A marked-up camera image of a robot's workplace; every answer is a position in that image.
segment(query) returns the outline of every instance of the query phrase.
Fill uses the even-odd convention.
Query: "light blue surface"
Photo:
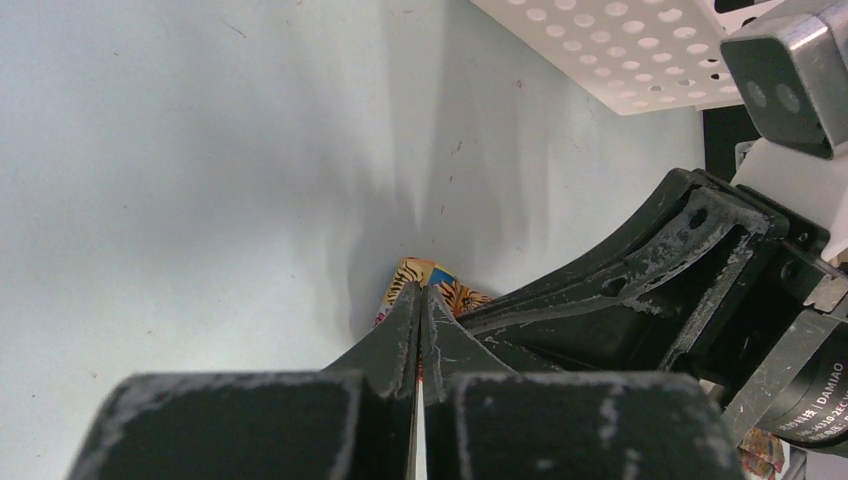
[[[399,257],[502,294],[703,164],[463,0],[7,1],[0,52],[4,480],[133,372],[320,368]]]

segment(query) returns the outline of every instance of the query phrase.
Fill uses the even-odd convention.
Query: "hole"
[[[692,55],[698,55],[699,53],[704,53],[709,50],[709,45],[704,45],[703,43],[695,43],[686,47],[686,51],[691,53]]]
[[[694,230],[703,225],[705,221],[707,221],[707,209],[699,208],[689,219],[689,229]]]
[[[645,287],[647,287],[647,288],[656,287],[657,285],[659,285],[660,283],[662,283],[664,280],[665,280],[665,277],[663,277],[662,275],[657,275],[656,277],[654,277],[653,279],[651,279],[651,281],[649,281],[648,283],[646,283],[646,284],[645,284]]]
[[[548,25],[545,28],[545,33],[556,38],[565,35],[565,28],[562,25]]]
[[[571,10],[577,6],[577,0],[556,0],[554,5],[560,10]]]
[[[798,274],[798,269],[795,268],[795,264],[792,262],[786,262],[786,265],[780,269],[780,279],[784,282],[791,281]]]
[[[580,15],[574,16],[574,24],[578,27],[589,28],[595,24],[595,17],[581,13]]]
[[[645,29],[645,24],[639,20],[630,20],[629,22],[624,22],[621,29],[627,33],[639,33]]]
[[[601,295],[605,297],[617,297],[625,285],[627,285],[627,280],[621,277],[607,280],[601,287]]]
[[[627,13],[627,4],[621,2],[612,2],[604,8],[607,15],[611,17],[620,17]]]
[[[531,8],[527,10],[527,18],[533,20],[534,22],[541,22],[542,20],[548,18],[548,14],[545,13],[541,8]]]
[[[604,32],[602,30],[599,30],[597,32],[592,32],[592,34],[589,35],[589,38],[591,38],[592,40],[594,40],[598,43],[606,43],[606,42],[609,42],[610,39],[612,39],[612,35],[610,35],[609,32]]]
[[[715,10],[718,13],[734,12],[747,8],[756,3],[756,0],[715,0]]]
[[[698,33],[698,31],[692,27],[680,27],[674,31],[674,36],[676,38],[686,39],[694,37],[696,33]]]
[[[751,97],[751,100],[753,100],[757,106],[765,108],[765,106],[768,105],[766,94],[763,93],[763,89],[760,88],[759,85],[749,81],[745,88],[748,90],[748,96]]]
[[[569,52],[576,52],[583,48],[583,44],[578,42],[577,40],[569,40],[567,42],[562,43],[562,48],[568,50]]]
[[[610,47],[607,50],[607,55],[613,58],[623,57],[627,55],[627,50],[622,47]]]
[[[670,8],[664,12],[660,12],[657,14],[657,18],[660,19],[661,22],[664,23],[674,23],[683,16],[683,12],[676,8]]]
[[[783,83],[779,83],[775,88],[777,99],[783,104],[783,108],[789,110],[789,113],[798,113],[801,111],[801,100],[798,95]]]
[[[654,37],[645,37],[645,38],[639,39],[639,41],[637,43],[639,44],[640,47],[645,48],[645,49],[649,49],[649,48],[654,48],[657,45],[659,45],[660,41],[657,40]]]

